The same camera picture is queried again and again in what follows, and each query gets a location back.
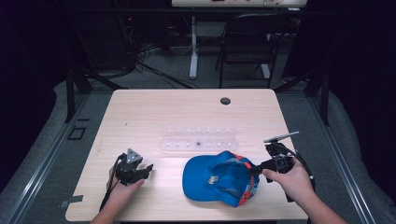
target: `table leg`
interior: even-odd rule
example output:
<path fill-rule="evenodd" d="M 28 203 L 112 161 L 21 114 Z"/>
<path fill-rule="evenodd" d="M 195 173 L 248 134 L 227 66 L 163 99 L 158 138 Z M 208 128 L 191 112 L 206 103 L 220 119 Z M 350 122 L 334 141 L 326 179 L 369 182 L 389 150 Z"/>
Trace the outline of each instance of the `table leg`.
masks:
<path fill-rule="evenodd" d="M 197 78 L 197 68 L 198 68 L 198 52 L 197 52 L 197 35 L 196 35 L 196 22 L 195 17 L 191 19 L 191 65 L 190 65 L 190 78 Z"/>

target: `dark background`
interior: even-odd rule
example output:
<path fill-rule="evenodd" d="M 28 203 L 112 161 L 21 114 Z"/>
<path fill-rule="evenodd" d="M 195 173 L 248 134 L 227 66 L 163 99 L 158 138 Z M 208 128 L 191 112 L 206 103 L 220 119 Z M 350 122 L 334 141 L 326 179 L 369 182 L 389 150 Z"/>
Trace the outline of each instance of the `dark background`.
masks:
<path fill-rule="evenodd" d="M 170 3 L 130 2 L 138 7 L 169 7 Z M 90 2 L 84 4 L 82 7 L 90 6 Z M 93 8 L 114 7 L 105 0 L 91 4 Z M 64 1 L 61 5 L 81 6 L 79 1 Z M 390 174 L 396 173 L 392 141 L 396 138 L 395 8 L 392 0 L 309 0 L 307 11 L 332 12 L 336 16 L 331 20 L 302 20 L 283 75 L 301 76 L 324 61 L 330 62 L 330 88 L 343 102 L 356 129 L 361 159 L 371 178 L 394 202 L 396 178 Z M 145 38 L 167 48 L 165 25 L 173 19 L 141 16 L 136 17 L 136 22 Z M 87 19 L 78 15 L 71 21 L 81 36 L 66 34 L 60 26 L 62 22 L 40 11 L 35 1 L 2 4 L 1 190 L 50 116 L 56 100 L 53 87 L 65 80 L 70 55 L 96 69 L 126 69 L 133 65 L 133 54 L 122 44 L 122 33 L 114 17 Z M 80 38 L 88 40 L 88 44 L 81 45 Z M 67 44 L 70 39 L 75 44 Z"/>

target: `human hand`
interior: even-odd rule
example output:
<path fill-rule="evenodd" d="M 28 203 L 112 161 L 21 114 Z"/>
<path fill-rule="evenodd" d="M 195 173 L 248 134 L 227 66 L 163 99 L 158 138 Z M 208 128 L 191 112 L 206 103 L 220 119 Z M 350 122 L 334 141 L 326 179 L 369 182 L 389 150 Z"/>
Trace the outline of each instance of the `human hand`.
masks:
<path fill-rule="evenodd" d="M 113 168 L 109 170 L 110 178 L 112 173 Z M 137 190 L 143 185 L 144 182 L 144 179 L 140 179 L 132 185 L 124 186 L 119 183 L 119 180 L 115 176 L 113 176 L 113 178 L 111 179 L 111 183 L 109 179 L 106 184 L 107 188 L 109 186 L 113 188 L 106 204 L 111 204 L 111 206 L 117 206 L 122 209 L 131 200 L 134 193 L 137 192 Z"/>
<path fill-rule="evenodd" d="M 125 205 L 131 200 L 132 196 L 145 182 L 144 179 L 140 179 L 130 186 L 124 186 L 119 183 L 119 180 L 113 176 L 113 168 L 109 171 L 109 180 L 107 181 L 106 188 L 109 186 L 113 188 L 107 202 L 99 214 L 91 221 L 91 223 L 113 223 L 120 211 Z"/>
<path fill-rule="evenodd" d="M 262 170 L 262 173 L 265 177 L 279 183 L 287 195 L 295 202 L 300 203 L 303 199 L 307 199 L 312 194 L 315 194 L 315 192 L 303 165 L 296 158 L 293 158 L 293 160 L 294 166 L 286 174 L 280 174 L 267 169 Z"/>

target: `wooden table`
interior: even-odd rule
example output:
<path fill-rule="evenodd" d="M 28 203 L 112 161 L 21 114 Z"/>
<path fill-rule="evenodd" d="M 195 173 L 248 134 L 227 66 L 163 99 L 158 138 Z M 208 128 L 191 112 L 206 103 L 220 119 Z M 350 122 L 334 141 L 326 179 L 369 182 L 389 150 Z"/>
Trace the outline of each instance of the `wooden table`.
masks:
<path fill-rule="evenodd" d="M 227 97 L 229 105 L 220 99 Z M 121 90 L 114 91 L 74 196 L 69 221 L 92 220 L 106 192 L 108 170 L 130 147 L 144 159 L 142 167 L 154 164 L 143 187 L 120 213 L 118 220 L 280 220 L 307 219 L 296 203 L 287 203 L 277 183 L 261 176 L 256 195 L 240 207 L 220 203 L 198 203 L 183 193 L 181 178 L 186 162 L 197 155 L 215 155 L 222 149 L 202 151 L 162 148 L 168 128 L 232 129 L 236 154 L 260 164 L 270 159 L 264 139 L 288 133 L 282 112 L 271 90 Z M 281 141 L 293 149 L 291 140 Z"/>

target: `black cable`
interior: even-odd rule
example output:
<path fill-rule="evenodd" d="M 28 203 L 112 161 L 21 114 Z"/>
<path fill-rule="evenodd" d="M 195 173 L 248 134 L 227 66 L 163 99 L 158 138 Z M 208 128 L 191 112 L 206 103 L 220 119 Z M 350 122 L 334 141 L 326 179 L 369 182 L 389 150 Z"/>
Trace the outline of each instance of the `black cable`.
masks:
<path fill-rule="evenodd" d="M 158 76 L 160 76 L 160 77 L 168 78 L 168 79 L 170 79 L 170 80 L 176 82 L 177 84 L 179 84 L 179 85 L 181 85 L 181 86 L 183 86 L 183 87 L 185 87 L 185 88 L 187 88 L 187 89 L 193 89 L 192 86 L 194 86 L 194 87 L 200 89 L 199 86 L 197 86 L 197 85 L 195 85 L 195 84 L 193 84 L 193 83 L 191 83 L 191 82 L 188 82 L 188 81 L 185 81 L 185 80 L 176 78 L 176 77 L 172 77 L 172 76 L 166 75 L 164 72 L 161 72 L 161 71 L 159 71 L 159 70 L 157 70 L 157 69 L 155 69 L 155 68 L 152 68 L 152 67 L 150 67 L 150 66 L 148 66 L 148 65 L 146 65 L 146 64 L 144 64 L 144 63 L 141 63 L 141 62 L 136 62 L 136 63 L 139 64 L 139 65 L 141 65 L 141 66 L 142 66 L 144 69 L 146 69 L 147 71 L 150 71 L 150 72 L 152 72 L 152 73 L 154 73 L 154 74 L 156 74 L 156 75 L 158 75 Z"/>
<path fill-rule="evenodd" d="M 113 172 L 111 173 L 109 179 L 108 179 L 108 186 L 107 186 L 107 190 L 106 190 L 106 194 L 104 199 L 102 200 L 102 203 L 100 205 L 99 211 L 102 210 L 102 208 L 105 206 L 105 204 L 107 203 L 108 198 L 110 197 L 111 191 L 116 187 L 116 185 L 120 182 L 117 181 L 116 184 L 114 186 L 111 186 L 113 184 L 113 179 L 114 176 L 116 174 L 116 170 L 117 170 L 117 165 L 119 164 L 119 161 L 123 159 L 123 157 L 125 157 L 125 154 L 122 154 L 120 156 L 117 157 L 116 161 L 114 162 L 114 166 L 113 166 Z"/>

